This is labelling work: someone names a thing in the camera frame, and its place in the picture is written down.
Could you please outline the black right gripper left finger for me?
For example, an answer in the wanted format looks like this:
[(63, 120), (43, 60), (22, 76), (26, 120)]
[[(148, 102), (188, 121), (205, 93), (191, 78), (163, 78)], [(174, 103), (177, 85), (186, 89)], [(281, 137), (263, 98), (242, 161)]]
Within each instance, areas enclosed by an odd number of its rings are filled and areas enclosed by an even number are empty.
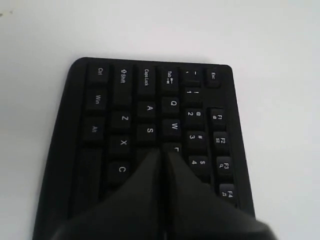
[(152, 149), (110, 197), (68, 220), (54, 240), (157, 240), (161, 152)]

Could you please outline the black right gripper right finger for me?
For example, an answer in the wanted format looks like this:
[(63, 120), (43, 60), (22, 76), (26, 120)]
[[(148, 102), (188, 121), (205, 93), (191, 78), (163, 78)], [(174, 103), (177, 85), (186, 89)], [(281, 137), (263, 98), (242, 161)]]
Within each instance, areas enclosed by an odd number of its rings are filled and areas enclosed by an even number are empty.
[(176, 152), (166, 155), (170, 240), (275, 240), (271, 228), (216, 196)]

